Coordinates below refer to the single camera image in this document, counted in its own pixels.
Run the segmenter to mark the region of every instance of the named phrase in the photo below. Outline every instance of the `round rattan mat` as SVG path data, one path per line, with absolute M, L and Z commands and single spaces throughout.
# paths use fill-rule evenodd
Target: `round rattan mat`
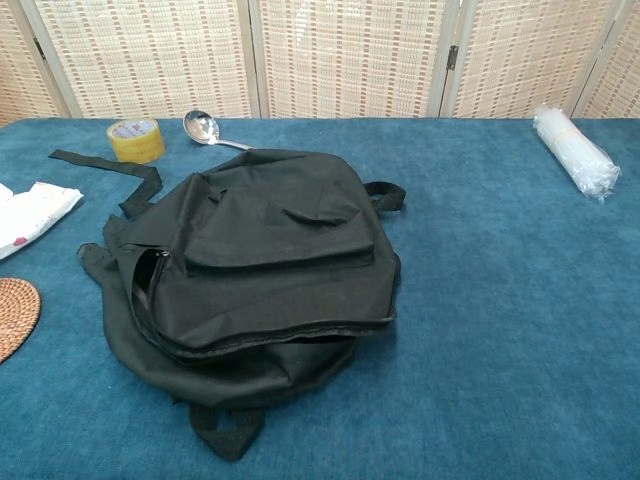
M 36 287 L 19 278 L 0 278 L 0 363 L 20 348 L 39 316 Z

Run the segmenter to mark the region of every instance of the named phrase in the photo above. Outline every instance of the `blue carpet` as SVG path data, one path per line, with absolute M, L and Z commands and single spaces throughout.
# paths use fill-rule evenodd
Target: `blue carpet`
M 40 322 L 0 365 L 0 478 L 640 477 L 640 121 L 578 121 L 623 171 L 588 200 L 519 120 L 224 120 L 222 137 L 334 153 L 407 189 L 385 215 L 403 261 L 393 329 L 364 339 L 325 388 L 270 409 L 238 463 L 215 457 L 184 406 L 111 355 L 81 243 L 138 180 L 76 167 L 113 158 L 108 120 L 0 130 L 0 182 L 85 198 L 0 276 L 40 290 Z M 160 122 L 164 192 L 231 158 Z

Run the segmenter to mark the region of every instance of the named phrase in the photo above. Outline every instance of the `ladle handle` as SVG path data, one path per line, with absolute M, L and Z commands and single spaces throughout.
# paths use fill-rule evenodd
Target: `ladle handle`
M 226 145 L 228 147 L 237 148 L 239 150 L 251 150 L 253 147 L 245 145 L 244 143 L 230 142 L 229 140 L 218 140 L 216 143 L 219 145 Z

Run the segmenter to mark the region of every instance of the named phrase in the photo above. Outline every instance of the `white tissue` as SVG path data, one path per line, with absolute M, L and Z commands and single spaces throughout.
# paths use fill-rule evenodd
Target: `white tissue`
M 600 200 L 611 194 L 620 167 L 595 146 L 558 108 L 541 105 L 533 125 L 582 193 Z
M 81 198 L 78 190 L 41 182 L 14 195 L 0 183 L 0 260 L 49 230 Z

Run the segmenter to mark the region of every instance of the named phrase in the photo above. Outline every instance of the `backpack handle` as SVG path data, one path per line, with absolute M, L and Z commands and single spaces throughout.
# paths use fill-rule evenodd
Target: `backpack handle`
M 49 158 L 57 158 L 81 167 L 100 168 L 142 178 L 143 182 L 140 186 L 120 204 L 120 208 L 127 218 L 135 217 L 147 211 L 152 205 L 149 203 L 151 197 L 162 189 L 162 179 L 156 167 L 138 163 L 111 162 L 102 157 L 87 157 L 65 150 L 56 150 L 49 155 Z
M 404 188 L 389 182 L 369 182 L 364 189 L 371 198 L 371 204 L 378 212 L 394 212 L 402 208 L 407 192 Z
M 238 460 L 256 439 L 264 425 L 264 412 L 255 410 L 231 410 L 231 417 L 236 422 L 233 430 L 219 430 L 219 411 L 198 405 L 189 404 L 189 420 L 198 436 L 216 454 L 230 462 Z

